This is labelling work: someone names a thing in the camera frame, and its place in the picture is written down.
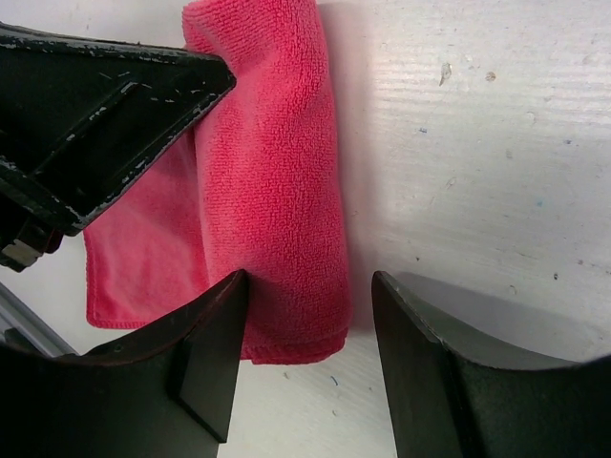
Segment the red towel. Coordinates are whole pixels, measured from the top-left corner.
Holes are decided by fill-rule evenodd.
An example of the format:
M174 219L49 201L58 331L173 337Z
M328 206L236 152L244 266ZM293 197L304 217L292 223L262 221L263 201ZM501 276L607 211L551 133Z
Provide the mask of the red towel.
M352 306L327 43L312 1L195 1L186 47L237 84L84 232L89 324L134 329L250 278L242 357L312 364Z

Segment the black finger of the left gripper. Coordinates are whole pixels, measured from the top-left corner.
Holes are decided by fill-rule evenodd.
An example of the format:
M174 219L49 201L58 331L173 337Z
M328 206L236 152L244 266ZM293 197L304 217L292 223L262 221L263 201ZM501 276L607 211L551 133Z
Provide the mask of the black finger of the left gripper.
M3 25L2 264L81 233L235 84L215 55Z

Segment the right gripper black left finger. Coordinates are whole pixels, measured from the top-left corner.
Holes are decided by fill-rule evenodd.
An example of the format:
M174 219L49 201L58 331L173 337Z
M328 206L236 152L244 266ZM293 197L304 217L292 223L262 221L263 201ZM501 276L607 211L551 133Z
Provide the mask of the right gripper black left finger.
M5 457L214 457L227 440L245 272L83 355L1 343Z

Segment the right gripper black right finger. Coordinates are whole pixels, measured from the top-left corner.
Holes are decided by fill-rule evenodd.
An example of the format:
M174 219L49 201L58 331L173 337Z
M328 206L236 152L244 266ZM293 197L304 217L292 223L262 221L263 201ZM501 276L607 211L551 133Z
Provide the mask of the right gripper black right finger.
M572 363L490 336L384 271L373 320L401 457L606 457L610 360Z

